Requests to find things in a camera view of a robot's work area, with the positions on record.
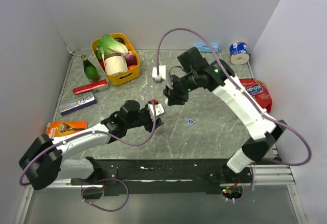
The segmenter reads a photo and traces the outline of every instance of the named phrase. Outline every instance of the green bottle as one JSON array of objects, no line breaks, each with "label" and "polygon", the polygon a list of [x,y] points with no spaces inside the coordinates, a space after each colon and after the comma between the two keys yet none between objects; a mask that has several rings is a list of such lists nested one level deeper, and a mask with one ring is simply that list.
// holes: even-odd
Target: green bottle
[{"label": "green bottle", "polygon": [[90,82],[96,82],[100,79],[97,68],[87,59],[86,55],[81,56],[83,60],[84,73]]}]

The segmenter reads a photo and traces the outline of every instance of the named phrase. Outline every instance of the red snack bag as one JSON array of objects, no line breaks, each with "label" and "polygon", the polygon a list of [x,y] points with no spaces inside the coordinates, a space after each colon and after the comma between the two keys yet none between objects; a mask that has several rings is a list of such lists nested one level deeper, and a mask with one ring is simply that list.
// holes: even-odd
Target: red snack bag
[{"label": "red snack bag", "polygon": [[254,78],[241,79],[241,84],[246,88],[246,91],[257,101],[257,103],[267,112],[271,112],[272,99],[269,95],[265,84]]}]

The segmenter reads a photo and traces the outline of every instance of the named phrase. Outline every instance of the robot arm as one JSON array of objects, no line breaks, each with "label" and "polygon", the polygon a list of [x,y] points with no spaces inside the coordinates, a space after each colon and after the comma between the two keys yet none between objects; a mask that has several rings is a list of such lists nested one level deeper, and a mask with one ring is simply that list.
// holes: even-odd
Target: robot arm
[{"label": "robot arm", "polygon": [[122,138],[128,129],[141,126],[151,132],[154,112],[157,117],[155,128],[161,126],[163,122],[158,117],[165,111],[156,100],[154,100],[154,104],[155,111],[150,102],[140,110],[137,101],[128,100],[119,111],[115,111],[109,118],[89,129],[53,139],[45,134],[41,135],[20,159],[19,165],[24,170],[39,153],[53,147],[34,162],[26,172],[26,176],[35,190],[43,189],[53,181],[65,178],[80,178],[90,180],[90,182],[98,180],[101,168],[96,160],[91,157],[81,160],[70,160],[69,158],[92,147],[114,142],[116,139],[110,134]]},{"label": "robot arm", "polygon": [[[259,113],[245,97],[246,89],[236,89],[219,68],[217,62],[214,61],[209,64],[197,48],[193,47],[177,58],[186,72],[183,77],[167,75],[169,72],[166,72],[165,66],[159,67],[159,76],[156,74],[156,68],[152,72],[155,81],[166,81],[166,88],[163,91],[163,94],[168,98],[166,104],[184,105],[189,98],[189,92],[199,87],[209,90],[229,106],[243,122],[251,136],[242,148],[228,160],[225,167],[226,173],[229,175],[237,174],[253,162],[260,161],[284,130],[263,118],[261,113],[269,116],[266,110],[261,108],[261,113]],[[231,78],[239,86],[242,86],[234,71],[225,61],[220,61]]]}]

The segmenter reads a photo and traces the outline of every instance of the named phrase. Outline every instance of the gray marble surface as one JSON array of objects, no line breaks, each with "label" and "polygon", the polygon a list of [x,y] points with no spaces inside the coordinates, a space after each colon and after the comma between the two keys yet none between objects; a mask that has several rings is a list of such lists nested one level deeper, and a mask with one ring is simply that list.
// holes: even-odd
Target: gray marble surface
[{"label": "gray marble surface", "polygon": [[[184,51],[161,51],[160,64],[168,68],[178,65],[177,56]],[[77,51],[72,55],[72,66],[64,87],[60,104],[74,100],[72,89],[88,84],[83,72],[81,55],[86,54],[89,60],[99,70],[101,79],[105,74],[92,51]],[[89,127],[107,118],[119,110],[126,100],[138,101],[143,107],[151,98],[160,103],[165,101],[162,90],[165,83],[155,83],[152,80],[152,68],[155,66],[155,51],[138,51],[141,59],[140,76],[120,86],[111,85],[109,89],[96,93],[97,104],[76,111],[66,116],[57,113],[57,121],[86,120]],[[210,53],[203,56],[208,62],[214,61]],[[239,78],[250,78],[248,65],[233,65],[229,53],[219,53],[219,58],[225,60]],[[174,74],[181,75],[179,69]],[[141,98],[146,92],[147,98]],[[249,138],[249,134],[229,107],[218,97],[207,90],[199,88],[190,93],[189,101],[184,106],[166,106],[166,114],[162,117],[165,124],[159,127],[154,137],[147,144],[132,147],[118,141],[106,146],[98,146],[74,156],[74,159],[93,156],[96,159],[200,159],[228,158],[237,151]],[[188,125],[188,119],[194,124]],[[128,130],[124,140],[140,143],[149,136],[143,128]]]}]

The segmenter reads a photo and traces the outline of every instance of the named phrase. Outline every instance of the yellow plastic bin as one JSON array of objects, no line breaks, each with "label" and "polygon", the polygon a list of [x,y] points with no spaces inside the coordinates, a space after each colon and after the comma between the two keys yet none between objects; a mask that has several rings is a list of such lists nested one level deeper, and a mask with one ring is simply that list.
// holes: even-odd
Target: yellow plastic bin
[{"label": "yellow plastic bin", "polygon": [[[106,76],[108,77],[109,79],[109,82],[112,84],[112,85],[115,85],[115,86],[118,86],[118,85],[121,85],[125,82],[128,82],[128,81],[131,81],[135,78],[137,78],[139,76],[139,64],[140,64],[140,59],[139,59],[139,56],[137,54],[137,52],[135,51],[134,47],[132,46],[132,44],[130,43],[130,41],[127,39],[127,37],[122,34],[122,33],[112,33],[110,34],[110,36],[112,36],[113,38],[117,38],[117,37],[121,37],[124,42],[125,42],[125,46],[127,47],[127,49],[129,51],[132,52],[132,54],[134,54],[136,56],[136,59],[137,59],[137,66],[134,67],[133,69],[131,70],[128,70],[124,73],[120,73],[120,74],[117,74],[117,75],[108,75],[103,69],[102,67],[100,66],[100,63],[99,63],[99,66],[101,68],[101,70],[104,72],[104,74],[106,74]],[[97,39],[95,40],[93,43],[92,43],[92,50],[94,52],[94,54],[97,56],[97,47],[98,47],[98,43],[99,43],[99,40],[100,39]]]}]

